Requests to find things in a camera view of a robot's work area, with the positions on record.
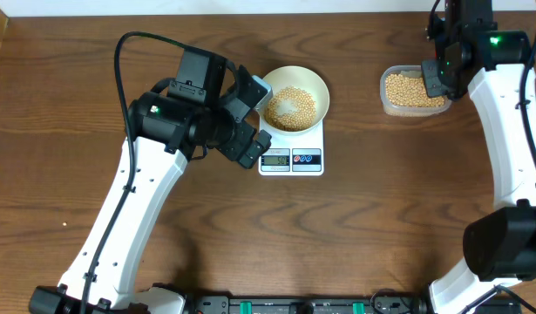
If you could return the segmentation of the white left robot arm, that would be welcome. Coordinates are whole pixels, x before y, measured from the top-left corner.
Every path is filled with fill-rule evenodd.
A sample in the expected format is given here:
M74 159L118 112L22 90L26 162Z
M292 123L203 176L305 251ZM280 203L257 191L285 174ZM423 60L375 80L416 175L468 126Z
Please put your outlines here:
M123 103L126 140L111 189L91 233L58 286L38 286L32 313L181 313L186 299L166 284L134 289L159 212L196 147L214 148L250 169L271 136L245 118L272 98L245 69L221 94L222 78L165 78Z

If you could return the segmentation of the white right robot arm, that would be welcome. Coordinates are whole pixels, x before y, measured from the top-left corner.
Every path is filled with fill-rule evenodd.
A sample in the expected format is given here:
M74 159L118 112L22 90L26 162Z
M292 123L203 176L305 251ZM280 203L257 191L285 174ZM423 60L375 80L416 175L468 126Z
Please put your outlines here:
M536 278L536 37L502 31L489 0L447 0L426 29L436 50L422 64L426 93L468 96L485 134L493 211L469 224L462 259L433 281L416 313L473 313Z

